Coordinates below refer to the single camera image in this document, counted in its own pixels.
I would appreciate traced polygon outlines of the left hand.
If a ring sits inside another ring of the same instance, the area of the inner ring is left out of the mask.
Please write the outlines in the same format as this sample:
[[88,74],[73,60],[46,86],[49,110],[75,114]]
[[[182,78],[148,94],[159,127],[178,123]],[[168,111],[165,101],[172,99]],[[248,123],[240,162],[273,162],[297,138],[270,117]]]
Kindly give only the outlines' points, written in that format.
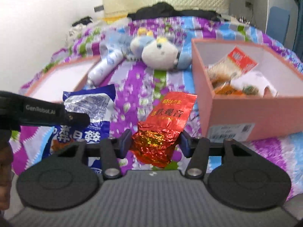
[[11,168],[13,152],[10,145],[1,149],[1,210],[7,210],[10,206]]

